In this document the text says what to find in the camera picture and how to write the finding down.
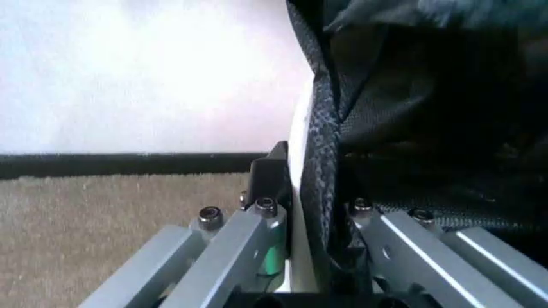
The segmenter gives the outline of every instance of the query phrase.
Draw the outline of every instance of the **green component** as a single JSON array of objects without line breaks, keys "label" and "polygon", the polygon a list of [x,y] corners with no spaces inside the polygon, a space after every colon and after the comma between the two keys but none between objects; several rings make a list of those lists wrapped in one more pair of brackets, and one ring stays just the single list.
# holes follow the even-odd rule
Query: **green component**
[{"label": "green component", "polygon": [[279,245],[271,247],[264,258],[262,268],[267,275],[280,273],[284,269],[285,256]]}]

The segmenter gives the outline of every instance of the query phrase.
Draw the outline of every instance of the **black mesh fabric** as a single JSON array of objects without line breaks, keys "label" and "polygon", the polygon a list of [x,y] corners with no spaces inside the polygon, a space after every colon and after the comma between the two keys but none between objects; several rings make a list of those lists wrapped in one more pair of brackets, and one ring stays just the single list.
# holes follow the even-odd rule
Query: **black mesh fabric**
[{"label": "black mesh fabric", "polygon": [[447,29],[459,16],[423,28],[397,25],[397,14],[332,27],[359,1],[288,1],[315,77],[300,197],[320,289],[370,287],[345,207],[357,196],[386,212],[430,209],[446,230],[485,227],[543,261],[528,243],[548,234],[548,107],[538,99],[548,79],[536,71],[531,82],[540,62],[524,60],[522,34],[485,27],[488,15],[457,27],[473,31]]}]

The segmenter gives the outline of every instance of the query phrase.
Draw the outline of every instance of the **white wall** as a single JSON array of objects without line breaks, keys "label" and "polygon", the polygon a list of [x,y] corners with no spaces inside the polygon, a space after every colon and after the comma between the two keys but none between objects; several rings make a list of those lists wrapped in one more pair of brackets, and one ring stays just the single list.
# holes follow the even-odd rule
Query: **white wall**
[{"label": "white wall", "polygon": [[284,0],[4,0],[0,153],[267,151],[310,75]]}]

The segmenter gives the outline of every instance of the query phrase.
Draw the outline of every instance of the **black baseboard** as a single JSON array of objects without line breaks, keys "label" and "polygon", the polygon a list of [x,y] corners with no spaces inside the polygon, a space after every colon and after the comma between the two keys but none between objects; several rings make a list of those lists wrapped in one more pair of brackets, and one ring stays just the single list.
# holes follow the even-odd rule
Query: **black baseboard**
[{"label": "black baseboard", "polygon": [[248,172],[267,153],[0,155],[0,178]]}]

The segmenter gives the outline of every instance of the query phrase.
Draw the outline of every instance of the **gray aluminum bar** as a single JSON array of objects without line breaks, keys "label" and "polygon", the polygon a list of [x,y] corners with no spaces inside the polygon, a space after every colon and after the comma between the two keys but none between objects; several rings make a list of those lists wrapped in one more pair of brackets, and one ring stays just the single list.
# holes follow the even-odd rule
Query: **gray aluminum bar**
[{"label": "gray aluminum bar", "polygon": [[521,307],[405,212],[377,215],[361,232],[393,291],[422,287],[443,307]]},{"label": "gray aluminum bar", "polygon": [[548,306],[548,271],[491,233],[475,227],[442,240],[524,306]]},{"label": "gray aluminum bar", "polygon": [[223,307],[236,286],[255,277],[269,238],[260,216],[234,213],[160,307]]},{"label": "gray aluminum bar", "polygon": [[168,225],[152,237],[81,308],[150,307],[181,279],[205,243],[197,231]]}]

